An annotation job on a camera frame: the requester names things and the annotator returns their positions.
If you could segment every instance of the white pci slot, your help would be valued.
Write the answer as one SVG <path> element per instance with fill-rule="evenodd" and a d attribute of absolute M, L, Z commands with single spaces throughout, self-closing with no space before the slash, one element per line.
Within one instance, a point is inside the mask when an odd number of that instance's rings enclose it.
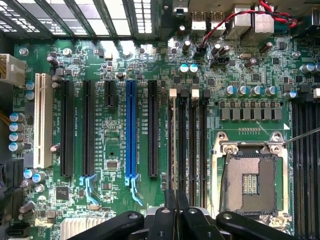
<path fill-rule="evenodd" d="M 52 165 L 53 89 L 46 73 L 35 74 L 33 167 Z"/>

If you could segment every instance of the black pcie slot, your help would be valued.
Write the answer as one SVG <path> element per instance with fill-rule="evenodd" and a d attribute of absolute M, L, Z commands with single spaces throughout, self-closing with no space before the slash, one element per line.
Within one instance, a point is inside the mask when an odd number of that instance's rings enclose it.
<path fill-rule="evenodd" d="M 197 105 L 189 100 L 189 204 L 196 206 L 197 195 Z"/>
<path fill-rule="evenodd" d="M 95 83 L 84 81 L 82 106 L 82 176 L 95 173 Z"/>
<path fill-rule="evenodd" d="M 148 81 L 148 175 L 158 176 L 158 87 Z"/>
<path fill-rule="evenodd" d="M 74 174 L 74 83 L 61 83 L 60 175 Z"/>

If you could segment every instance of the blue pcie slot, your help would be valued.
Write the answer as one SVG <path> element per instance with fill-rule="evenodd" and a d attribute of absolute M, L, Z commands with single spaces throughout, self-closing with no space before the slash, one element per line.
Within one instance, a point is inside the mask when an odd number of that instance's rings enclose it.
<path fill-rule="evenodd" d="M 137 181 L 137 81 L 126 81 L 126 123 L 125 123 L 125 178 L 124 184 L 130 186 L 132 198 L 142 206 L 136 197 Z"/>

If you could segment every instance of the connector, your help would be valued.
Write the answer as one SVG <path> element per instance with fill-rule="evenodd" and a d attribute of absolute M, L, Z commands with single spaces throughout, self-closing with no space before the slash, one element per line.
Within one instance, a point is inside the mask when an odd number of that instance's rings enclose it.
<path fill-rule="evenodd" d="M 52 165 L 53 89 L 51 77 L 46 73 L 35 74 L 33 168 Z"/>
<path fill-rule="evenodd" d="M 10 54 L 0 54 L 0 81 L 16 86 L 24 86 L 26 82 L 26 64 Z"/>

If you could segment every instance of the green circuit board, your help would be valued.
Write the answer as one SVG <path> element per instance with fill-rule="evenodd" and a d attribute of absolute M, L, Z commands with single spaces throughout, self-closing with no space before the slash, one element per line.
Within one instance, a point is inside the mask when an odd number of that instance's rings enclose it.
<path fill-rule="evenodd" d="M 24 201 L 33 201 L 35 203 L 35 213 L 26 221 L 31 223 L 32 239 L 53 240 L 60 236 L 60 224 L 66 218 L 79 217 L 98 217 L 112 218 L 125 211 L 138 211 L 143 215 L 152 207 L 163 206 L 164 187 L 162 173 L 168 176 L 169 155 L 171 149 L 168 148 L 168 110 L 170 108 L 169 89 L 185 88 L 193 86 L 199 89 L 200 94 L 203 90 L 210 90 L 210 99 L 206 107 L 206 156 L 207 156 L 207 206 L 210 214 L 217 214 L 213 206 L 214 198 L 219 198 L 221 176 L 223 174 L 224 160 L 217 160 L 217 182 L 213 181 L 213 154 L 214 144 L 219 132 L 224 132 L 230 141 L 250 142 L 269 141 L 273 132 L 278 131 L 284 139 L 290 139 L 291 130 L 291 103 L 284 98 L 283 85 L 287 81 L 291 89 L 296 89 L 296 81 L 308 82 L 305 76 L 299 74 L 299 67 L 303 63 L 313 62 L 313 53 L 307 47 L 303 47 L 300 42 L 292 40 L 287 35 L 275 36 L 269 39 L 273 43 L 273 49 L 267 53 L 261 54 L 260 47 L 241 46 L 239 41 L 223 41 L 213 38 L 209 42 L 209 47 L 205 57 L 194 60 L 194 47 L 201 41 L 200 38 L 191 38 L 191 49 L 184 53 L 182 46 L 185 39 L 173 37 L 168 42 L 133 42 L 133 41 L 68 41 L 56 40 L 54 42 L 23 42 L 15 46 L 15 57 L 26 62 L 27 81 L 35 81 L 36 73 L 50 74 L 51 65 L 46 61 L 46 57 L 51 53 L 56 53 L 56 58 L 64 68 L 64 78 L 74 82 L 74 140 L 73 157 L 74 167 L 72 177 L 63 177 L 60 175 L 59 154 L 52 154 L 52 166 L 46 168 L 46 180 L 43 193 L 36 193 L 33 187 L 25 188 Z M 210 68 L 210 49 L 213 44 L 229 45 L 230 63 L 227 66 L 217 66 Z M 28 56 L 21 56 L 19 50 L 28 49 Z M 66 57 L 63 55 L 64 49 L 71 49 L 72 55 Z M 112 53 L 112 59 L 106 60 L 98 56 L 98 50 L 104 49 L 104 52 Z M 292 52 L 299 50 L 301 57 L 294 59 Z M 245 67 L 247 59 L 239 59 L 240 54 L 251 54 L 258 60 L 258 64 L 249 68 Z M 181 74 L 179 67 L 182 64 L 196 64 L 198 71 L 193 74 Z M 118 79 L 117 73 L 126 73 L 124 79 Z M 105 89 L 104 81 L 116 81 L 117 103 L 115 109 L 105 107 Z M 136 105 L 136 161 L 139 180 L 137 182 L 137 196 L 142 201 L 142 206 L 133 200 L 132 193 L 128 186 L 125 186 L 125 164 L 126 164 L 126 81 L 137 81 L 137 105 Z M 158 94 L 158 177 L 148 176 L 148 81 L 157 81 Z M 97 174 L 96 181 L 93 184 L 93 193 L 91 196 L 98 202 L 98 210 L 90 210 L 92 204 L 86 197 L 85 187 L 80 184 L 82 176 L 82 137 L 86 133 L 82 131 L 83 125 L 83 82 L 94 82 L 95 89 L 95 130 L 94 130 L 94 172 Z M 248 89 L 255 86 L 261 86 L 264 90 L 274 86 L 277 91 L 273 96 L 267 96 L 264 93 L 261 96 L 226 96 L 227 86 L 247 86 Z M 16 87 L 14 90 L 15 112 L 25 113 L 26 111 L 26 90 Z M 280 109 L 279 119 L 223 119 L 223 109 Z M 189 106 L 186 108 L 186 170 L 185 176 L 189 176 Z M 54 90 L 53 98 L 53 145 L 60 143 L 61 134 L 61 93 L 59 89 Z M 200 113 L 196 112 L 197 124 L 195 141 L 199 144 Z M 177 151 L 179 150 L 178 132 L 180 122 L 176 124 Z M 23 157 L 23 154 L 33 151 L 34 126 L 25 124 L 24 133 L 25 142 L 31 144 L 30 150 L 24 150 L 21 153 L 14 153 L 15 158 Z M 278 159 L 274 165 L 274 192 L 275 208 L 279 211 L 287 209 L 286 226 L 278 226 L 279 229 L 288 233 L 294 232 L 293 226 L 293 170 L 292 170 L 292 149 L 289 146 L 288 151 L 288 176 L 287 185 L 283 184 L 284 173 L 283 162 Z M 197 173 L 200 165 L 200 148 L 196 151 Z M 109 169 L 108 161 L 116 161 L 117 167 Z M 287 206 L 284 207 L 284 189 L 288 194 Z M 61 195 L 57 188 L 67 187 L 67 193 Z M 189 188 L 186 188 L 186 194 L 189 197 Z M 200 184 L 196 184 L 195 205 L 201 205 Z M 56 221 L 53 224 L 47 223 L 47 211 L 56 210 Z"/>

